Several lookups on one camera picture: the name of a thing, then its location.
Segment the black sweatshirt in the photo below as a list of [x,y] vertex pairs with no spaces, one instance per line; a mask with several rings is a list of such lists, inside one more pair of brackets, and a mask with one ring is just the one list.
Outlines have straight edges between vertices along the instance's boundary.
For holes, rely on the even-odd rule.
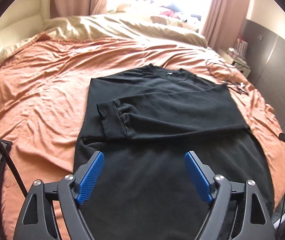
[[230,181],[256,181],[269,213],[266,156],[226,85],[153,65],[92,79],[74,167],[105,164],[81,211],[96,239],[193,239],[207,213],[185,168],[193,151]]

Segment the white bedside table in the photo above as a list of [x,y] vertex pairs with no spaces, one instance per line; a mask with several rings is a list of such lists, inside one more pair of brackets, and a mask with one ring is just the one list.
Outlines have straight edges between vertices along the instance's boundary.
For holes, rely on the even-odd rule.
[[226,52],[222,51],[221,49],[218,49],[217,53],[222,57],[228,64],[234,66],[236,69],[238,69],[243,76],[248,78],[251,69],[250,67],[242,60],[239,58],[232,58],[230,55],[228,55]]

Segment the orange bed sheet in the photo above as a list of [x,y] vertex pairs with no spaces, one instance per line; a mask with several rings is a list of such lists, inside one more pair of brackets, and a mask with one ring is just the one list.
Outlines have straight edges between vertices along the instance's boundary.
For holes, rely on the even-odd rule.
[[27,186],[36,178],[60,180],[73,172],[75,147],[92,79],[153,65],[184,69],[226,85],[266,156],[274,209],[285,192],[285,144],[273,109],[235,68],[211,49],[168,40],[99,38],[87,41],[36,37],[0,64],[0,137]]

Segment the striped gift bag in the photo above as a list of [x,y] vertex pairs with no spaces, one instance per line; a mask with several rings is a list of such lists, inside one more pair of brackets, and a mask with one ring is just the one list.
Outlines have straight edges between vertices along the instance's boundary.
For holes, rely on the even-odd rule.
[[248,48],[248,43],[245,40],[243,40],[241,37],[238,37],[234,45],[234,49],[240,58],[245,59],[247,48]]

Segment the pink curtain right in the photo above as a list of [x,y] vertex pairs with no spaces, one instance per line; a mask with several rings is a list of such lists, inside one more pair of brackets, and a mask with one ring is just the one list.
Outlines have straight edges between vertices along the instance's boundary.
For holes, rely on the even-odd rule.
[[211,0],[202,29],[208,46],[213,50],[232,47],[241,31],[250,0]]

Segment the beige duvet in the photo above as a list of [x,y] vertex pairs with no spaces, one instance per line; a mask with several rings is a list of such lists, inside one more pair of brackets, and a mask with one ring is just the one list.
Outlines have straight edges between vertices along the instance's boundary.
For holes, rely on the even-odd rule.
[[[138,21],[120,15],[52,18],[44,21],[43,29],[39,33],[47,33],[52,38],[68,40],[94,40],[103,37],[133,39],[162,38],[204,48],[208,46],[206,38],[196,31],[182,27]],[[31,38],[4,48],[1,51],[0,57],[6,57],[15,48],[21,46]]]

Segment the clutter on window sill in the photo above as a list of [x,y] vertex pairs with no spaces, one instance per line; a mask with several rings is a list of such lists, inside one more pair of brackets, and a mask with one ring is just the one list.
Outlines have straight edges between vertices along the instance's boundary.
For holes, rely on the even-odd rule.
[[173,5],[159,5],[153,0],[133,0],[110,7],[109,14],[121,15],[138,21],[151,22],[166,26],[175,26],[198,32],[201,24],[200,16],[192,16],[179,11]]

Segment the cream padded headboard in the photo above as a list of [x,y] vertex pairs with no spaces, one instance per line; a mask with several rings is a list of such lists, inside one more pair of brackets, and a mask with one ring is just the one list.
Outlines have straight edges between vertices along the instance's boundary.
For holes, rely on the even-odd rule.
[[50,0],[17,0],[0,17],[1,51],[22,40],[33,37],[50,18]]

